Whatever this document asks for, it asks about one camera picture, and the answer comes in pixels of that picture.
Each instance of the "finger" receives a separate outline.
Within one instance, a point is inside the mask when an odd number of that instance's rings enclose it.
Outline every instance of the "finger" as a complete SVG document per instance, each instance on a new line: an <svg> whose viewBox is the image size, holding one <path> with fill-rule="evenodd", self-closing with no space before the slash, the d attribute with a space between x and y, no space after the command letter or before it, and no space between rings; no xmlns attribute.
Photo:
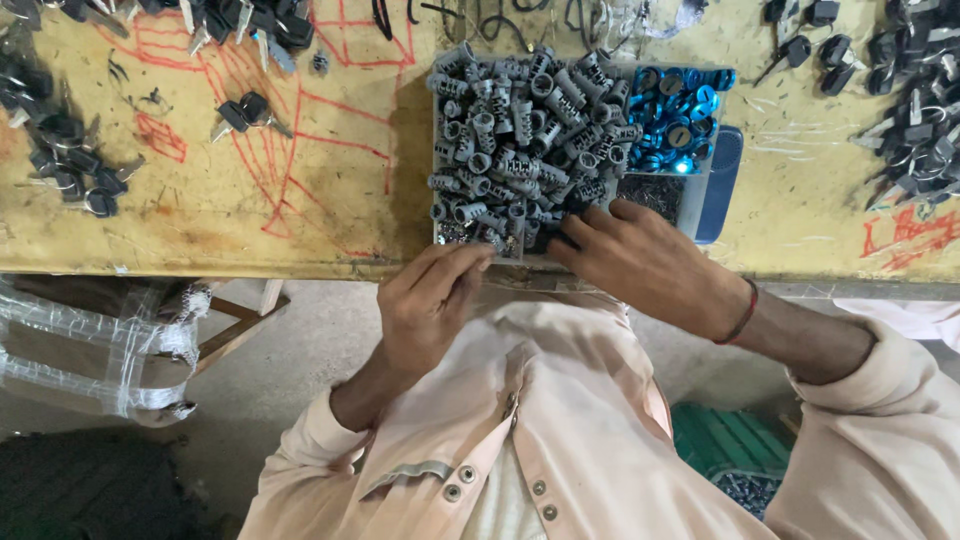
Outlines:
<svg viewBox="0 0 960 540"><path fill-rule="evenodd" d="M466 318L467 309L477 291L480 290L480 285L483 284L483 273L488 267L486 262L474 264L453 284L450 297L446 299L446 310L455 314L458 321L462 322Z"/></svg>
<svg viewBox="0 0 960 540"><path fill-rule="evenodd" d="M592 244L599 234L596 229L584 223L579 216L569 214L560 224L560 230L563 231L578 246L586 249Z"/></svg>
<svg viewBox="0 0 960 540"><path fill-rule="evenodd" d="M431 305L442 302L449 298L450 290L458 278L475 264L492 259L495 253L490 244L469 244L437 258L411 292Z"/></svg>
<svg viewBox="0 0 960 540"><path fill-rule="evenodd" d="M643 219L643 215L653 210L642 207L637 203L631 203L623 199L613 199L610 203L610 214L624 221L637 222Z"/></svg>
<svg viewBox="0 0 960 540"><path fill-rule="evenodd" d="M383 286L389 285L392 289L398 291L408 291L412 289L420 278L433 266L433 263L440 257L449 255L464 244L433 244L428 246L417 258L410 264L404 266L395 276L383 283Z"/></svg>
<svg viewBox="0 0 960 540"><path fill-rule="evenodd" d="M546 253L574 274L580 268L580 257L583 255L559 238L553 238L547 243Z"/></svg>
<svg viewBox="0 0 960 540"><path fill-rule="evenodd" d="M619 219L609 215L596 205L590 205L582 217L584 223L590 225L597 231L613 235L617 229L623 225Z"/></svg>

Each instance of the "pile of lock parts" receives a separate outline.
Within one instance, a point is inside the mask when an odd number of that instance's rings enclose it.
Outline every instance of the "pile of lock parts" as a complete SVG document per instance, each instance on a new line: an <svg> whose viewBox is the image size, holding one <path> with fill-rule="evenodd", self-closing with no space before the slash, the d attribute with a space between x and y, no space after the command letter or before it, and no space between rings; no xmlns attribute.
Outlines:
<svg viewBox="0 0 960 540"><path fill-rule="evenodd" d="M735 78L721 71L625 69L604 50L565 61L543 45L529 58L479 61L461 43L427 77L437 241L487 241L506 258L542 253L564 215L616 196L631 160L693 174L716 132L710 84L729 89Z"/></svg>
<svg viewBox="0 0 960 540"><path fill-rule="evenodd" d="M643 127L630 153L630 170L641 173L701 174L713 155L718 92L736 83L736 71L694 67L643 67L636 71L628 121Z"/></svg>
<svg viewBox="0 0 960 540"><path fill-rule="evenodd" d="M127 192L127 180L143 165L143 157L119 170L104 164L97 154L100 116L85 130L72 114L66 81L59 102L53 95L50 73L31 67L25 58L0 54L0 104L10 127L23 127L34 147L30 162L36 172L25 185L55 188L68 206L99 218L116 215L116 198Z"/></svg>
<svg viewBox="0 0 960 540"><path fill-rule="evenodd" d="M935 206L960 193L960 2L888 2L887 14L898 26L871 40L878 67L868 86L889 93L896 80L901 99L882 122L850 139L886 162L872 180L867 210Z"/></svg>
<svg viewBox="0 0 960 540"><path fill-rule="evenodd" d="M250 34L259 47L263 71L270 59L286 72L295 71L291 51L306 49L313 42L310 0L124 0L119 5L115 0L43 0L39 5L60 9L78 22L102 25L123 38L129 33L122 21L130 23L139 12L156 15L167 9L179 10L183 26L193 36L187 47L190 56L211 41L223 45L231 32L236 33L237 45ZM36 0L4 0L0 6L32 30L40 30Z"/></svg>

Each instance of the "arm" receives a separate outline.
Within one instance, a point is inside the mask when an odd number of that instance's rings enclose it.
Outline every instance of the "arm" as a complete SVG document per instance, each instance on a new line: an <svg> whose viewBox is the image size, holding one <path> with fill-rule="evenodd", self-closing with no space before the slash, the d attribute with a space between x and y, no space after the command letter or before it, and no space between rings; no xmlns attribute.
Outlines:
<svg viewBox="0 0 960 540"><path fill-rule="evenodd" d="M309 521L320 512L342 484L333 477L352 472L380 411L440 363L492 256L489 245L430 246L380 285L383 339L353 377L324 392L283 433L260 474L241 538L273 537L279 523ZM304 500L309 511L294 515Z"/></svg>
<svg viewBox="0 0 960 540"><path fill-rule="evenodd" d="M649 209L614 201L564 220L550 254L637 310L726 338L750 286ZM737 346L785 365L804 399L789 469L766 514L781 538L957 538L960 386L916 342L759 294Z"/></svg>

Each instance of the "person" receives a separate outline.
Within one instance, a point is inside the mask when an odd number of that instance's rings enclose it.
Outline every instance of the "person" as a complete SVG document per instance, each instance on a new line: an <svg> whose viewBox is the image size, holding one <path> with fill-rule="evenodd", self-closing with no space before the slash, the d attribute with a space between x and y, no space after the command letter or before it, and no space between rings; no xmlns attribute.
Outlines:
<svg viewBox="0 0 960 540"><path fill-rule="evenodd" d="M368 362L267 458L241 540L960 538L960 391L922 346L758 290L628 202L561 228L549 255L619 302L471 311L491 248L428 247L380 285ZM804 420L763 523L675 453L625 305L786 366Z"/></svg>

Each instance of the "hand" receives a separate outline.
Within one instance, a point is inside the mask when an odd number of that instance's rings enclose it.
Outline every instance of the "hand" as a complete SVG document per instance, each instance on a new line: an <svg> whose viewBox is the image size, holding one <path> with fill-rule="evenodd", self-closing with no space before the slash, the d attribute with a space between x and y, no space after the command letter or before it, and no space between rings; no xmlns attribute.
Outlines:
<svg viewBox="0 0 960 540"><path fill-rule="evenodd" d="M655 211L614 200L568 215L550 254L571 272L637 310L707 339L726 338L750 306L751 288Z"/></svg>
<svg viewBox="0 0 960 540"><path fill-rule="evenodd" d="M419 379L437 367L464 327L493 255L489 244L432 245L380 284L376 301L390 368Z"/></svg>

